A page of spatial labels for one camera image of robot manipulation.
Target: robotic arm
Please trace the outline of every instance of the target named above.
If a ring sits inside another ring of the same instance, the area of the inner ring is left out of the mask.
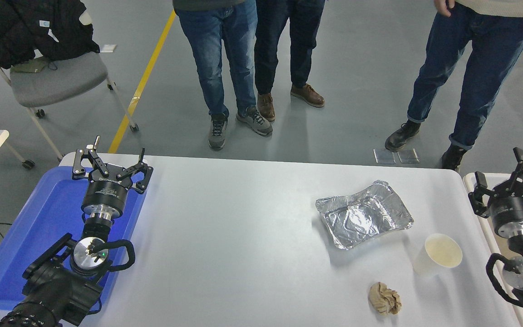
[[[514,148],[518,162],[509,180],[498,184],[492,190],[487,187],[485,175],[475,172],[477,186],[469,193],[469,200],[475,214],[492,217],[494,232],[508,240],[508,248],[520,256],[507,259],[501,254],[492,254],[486,265],[488,277],[493,287],[507,302],[523,307],[523,151]],[[485,205],[484,195],[489,200]],[[512,293],[517,298],[511,298],[496,279],[493,268],[496,261],[504,263],[503,279],[514,289]]]
[[[22,290],[25,299],[0,321],[0,327],[60,327],[60,320],[78,326],[84,317],[102,308],[98,282],[109,272],[131,267],[135,261],[129,240],[108,241],[113,220],[120,217],[129,190],[142,194],[151,179],[152,167],[143,162],[144,149],[138,163],[124,168],[104,163],[96,153],[100,137],[86,149],[78,149],[72,179],[87,178],[89,186],[82,202],[84,228],[79,240],[70,233],[37,258],[23,273],[27,280]],[[81,162],[87,159],[93,169],[87,173]],[[133,184],[132,176],[144,177]],[[128,261],[112,265],[109,251],[125,247]],[[64,267],[69,259],[70,268]],[[99,303],[96,311],[91,311]]]

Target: hand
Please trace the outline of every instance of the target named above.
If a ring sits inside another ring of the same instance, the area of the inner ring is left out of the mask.
[[[453,9],[453,7],[455,7],[455,0],[433,0],[433,2],[435,3],[435,7],[437,8],[438,13],[444,15],[445,17],[451,17],[449,9]]]

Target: sneaker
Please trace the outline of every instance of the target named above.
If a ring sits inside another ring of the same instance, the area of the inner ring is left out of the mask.
[[[271,93],[258,94],[257,95],[257,110],[263,118],[266,118],[268,122],[276,120],[276,112],[274,111],[274,99],[271,97]]]
[[[245,117],[241,117],[239,113],[236,114],[237,120],[248,124],[259,135],[269,135],[274,129],[271,128],[270,122],[262,117],[260,112],[255,106],[247,108],[245,111]]]
[[[451,169],[459,173],[459,165],[461,158],[467,150],[458,147],[457,145],[449,145],[449,148],[441,156],[441,169]]]
[[[292,85],[290,94],[294,97],[304,100],[307,104],[315,106],[316,108],[322,108],[326,103],[324,98],[319,95],[309,84],[304,85],[303,87],[295,87]]]
[[[407,120],[405,124],[401,125],[401,128],[392,133],[389,137],[386,138],[385,147],[388,151],[397,152],[402,149],[407,141],[411,137],[419,133],[419,128],[421,127],[420,123],[412,122]]]
[[[209,147],[219,151],[225,145],[225,130],[227,128],[227,117],[225,114],[211,115],[211,128],[209,130]]]

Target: chair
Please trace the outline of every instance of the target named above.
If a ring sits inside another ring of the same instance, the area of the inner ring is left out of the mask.
[[[6,141],[5,142],[5,146],[8,147],[9,151],[11,151],[11,153],[13,153],[13,155],[21,162],[21,165],[23,166],[23,168],[29,170],[31,168],[33,168],[35,166],[35,162],[31,161],[31,160],[26,160],[24,159],[17,151],[15,148],[13,148],[11,145],[9,145],[9,141]]]
[[[83,25],[92,23],[87,11],[80,16],[79,20]],[[36,119],[36,117],[43,118],[45,116],[44,110],[36,108],[52,105],[90,91],[104,80],[108,84],[108,89],[114,91],[118,97],[118,102],[128,118],[131,131],[137,132],[139,130],[138,125],[128,113],[127,106],[123,102],[118,89],[116,89],[116,83],[110,80],[108,70],[99,54],[88,52],[78,58],[57,60],[49,67],[42,69],[39,73],[18,73],[12,70],[9,76],[0,68],[0,74],[10,85],[17,102],[27,109],[31,120],[52,147],[58,160],[61,160],[64,156]]]

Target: person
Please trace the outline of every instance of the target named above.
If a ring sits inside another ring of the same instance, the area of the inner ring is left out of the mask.
[[[459,171],[463,155],[473,147],[523,50],[523,0],[434,0],[434,5],[438,13],[425,64],[414,84],[408,120],[386,139],[385,147],[398,151],[419,132],[439,87],[471,41],[451,145],[441,157],[441,168]]]
[[[222,40],[237,101],[237,120],[259,135],[270,135],[272,126],[257,110],[253,89],[255,0],[173,0],[173,8],[191,44],[199,83],[209,108],[211,149],[220,150],[225,145],[229,116],[223,103]]]
[[[324,10],[324,0],[257,0],[254,58],[257,107],[268,121],[276,120],[271,89],[278,66],[278,41],[290,21],[290,94],[311,106],[322,108],[324,98],[307,84],[316,47],[316,34]]]

